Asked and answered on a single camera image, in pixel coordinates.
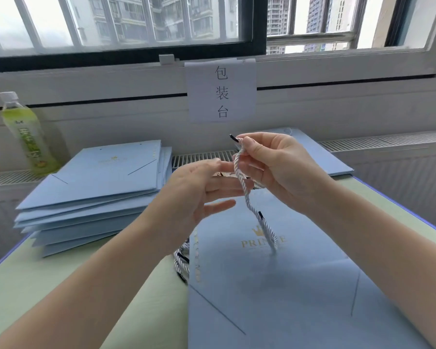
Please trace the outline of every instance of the gold crown logo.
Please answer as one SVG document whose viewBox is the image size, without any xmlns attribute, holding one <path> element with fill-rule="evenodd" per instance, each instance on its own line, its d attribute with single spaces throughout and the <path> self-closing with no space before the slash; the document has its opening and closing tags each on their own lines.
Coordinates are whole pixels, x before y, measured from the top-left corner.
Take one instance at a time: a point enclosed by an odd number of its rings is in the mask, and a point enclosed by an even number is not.
<svg viewBox="0 0 436 349">
<path fill-rule="evenodd" d="M 264 236 L 263 230 L 261 229 L 260 225 L 257 225 L 257 229 L 252 228 L 252 230 L 256 236 Z"/>
</svg>

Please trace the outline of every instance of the table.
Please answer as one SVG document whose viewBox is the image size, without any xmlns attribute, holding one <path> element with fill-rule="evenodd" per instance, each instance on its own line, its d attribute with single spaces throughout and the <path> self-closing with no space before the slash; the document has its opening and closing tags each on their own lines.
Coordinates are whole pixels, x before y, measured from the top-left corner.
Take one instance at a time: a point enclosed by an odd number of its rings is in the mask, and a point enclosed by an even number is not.
<svg viewBox="0 0 436 349">
<path fill-rule="evenodd" d="M 337 182 L 436 242 L 436 228 L 351 176 Z M 0 333 L 47 295 L 106 242 L 42 259 L 24 240 L 0 263 Z M 187 287 L 164 258 L 134 297 L 102 348 L 187 348 Z"/>
</svg>

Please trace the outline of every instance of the stack of paper bags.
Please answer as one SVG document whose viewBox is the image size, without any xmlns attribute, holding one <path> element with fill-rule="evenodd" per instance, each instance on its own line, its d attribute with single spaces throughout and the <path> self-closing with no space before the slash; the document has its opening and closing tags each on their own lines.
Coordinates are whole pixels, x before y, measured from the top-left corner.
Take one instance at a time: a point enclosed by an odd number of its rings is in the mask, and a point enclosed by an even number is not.
<svg viewBox="0 0 436 349">
<path fill-rule="evenodd" d="M 42 256 L 119 233 L 171 175 L 160 140 L 86 148 L 47 176 L 21 203 L 15 222 Z"/>
<path fill-rule="evenodd" d="M 352 171 L 301 131 L 272 132 L 292 133 L 329 175 Z M 252 191 L 278 237 L 273 254 L 244 198 L 236 202 L 191 235 L 189 349 L 430 348 L 310 219 Z"/>
</svg>

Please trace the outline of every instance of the white bottle cap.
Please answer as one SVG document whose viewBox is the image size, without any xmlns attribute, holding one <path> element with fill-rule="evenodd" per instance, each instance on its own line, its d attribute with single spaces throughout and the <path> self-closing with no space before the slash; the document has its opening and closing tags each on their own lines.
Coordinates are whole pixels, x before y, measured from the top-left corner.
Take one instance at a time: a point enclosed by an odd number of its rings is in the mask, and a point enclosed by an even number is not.
<svg viewBox="0 0 436 349">
<path fill-rule="evenodd" d="M 1 92 L 0 99 L 4 103 L 12 103 L 13 101 L 17 101 L 18 97 L 17 97 L 16 92 Z"/>
</svg>

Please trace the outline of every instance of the green tea bottle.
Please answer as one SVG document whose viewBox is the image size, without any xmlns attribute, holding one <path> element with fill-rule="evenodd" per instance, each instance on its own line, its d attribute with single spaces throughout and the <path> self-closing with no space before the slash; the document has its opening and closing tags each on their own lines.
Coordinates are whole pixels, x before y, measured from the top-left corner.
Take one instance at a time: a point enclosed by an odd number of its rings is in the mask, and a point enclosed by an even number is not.
<svg viewBox="0 0 436 349">
<path fill-rule="evenodd" d="M 18 103 L 15 92 L 2 92 L 0 99 L 3 122 L 21 144 L 32 172 L 40 176 L 57 172 L 61 165 L 50 153 L 36 115 Z"/>
</svg>

